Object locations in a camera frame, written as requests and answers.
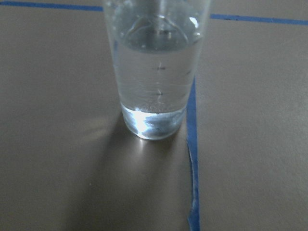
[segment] blue tape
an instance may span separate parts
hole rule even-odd
[[[211,14],[210,18],[211,19],[221,19],[221,20],[234,20],[234,21],[246,21],[246,22],[277,23],[277,24],[291,24],[291,25],[308,26],[307,20],[296,20],[296,19],[265,18],[265,17],[239,16],[239,15],[230,15],[230,14]]]
[[[198,177],[198,135],[196,113],[196,80],[187,103],[187,145],[192,169],[192,207],[188,217],[191,231],[200,231],[199,177]]]
[[[21,1],[1,1],[3,6],[21,6],[21,7],[37,7],[37,8],[52,8],[65,10],[79,11],[103,11],[101,6],[85,6],[85,5],[69,5],[69,4],[54,4],[54,3],[38,3],[38,2],[21,2]]]

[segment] glass base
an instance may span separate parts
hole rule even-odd
[[[122,105],[123,118],[128,129],[149,140],[161,140],[175,133],[185,116],[186,107],[167,113],[133,111]]]

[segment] glass of water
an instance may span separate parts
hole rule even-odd
[[[124,121],[141,138],[178,130],[211,0],[103,0]]]

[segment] beige surface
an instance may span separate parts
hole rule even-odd
[[[212,13],[307,10],[217,0]],[[185,123],[159,142],[126,130],[103,13],[0,6],[0,31],[0,230],[187,231]],[[307,35],[210,20],[197,75],[201,230],[307,230]]]

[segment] blue painter's tape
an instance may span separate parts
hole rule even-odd
[[[101,6],[69,5],[69,4],[38,3],[38,2],[23,2],[23,1],[0,1],[0,5],[80,10],[80,11],[103,11],[103,8]]]
[[[192,84],[192,90],[187,103],[187,145],[189,149],[192,169],[192,207],[188,217],[191,231],[200,231],[200,205],[199,205],[199,177],[198,177],[198,135],[196,113],[196,83]]]
[[[221,19],[221,20],[234,20],[234,21],[246,21],[246,22],[277,23],[277,24],[291,24],[291,25],[308,26],[307,20],[296,20],[296,19],[265,18],[265,17],[239,16],[239,15],[230,15],[230,14],[211,14],[210,18]]]

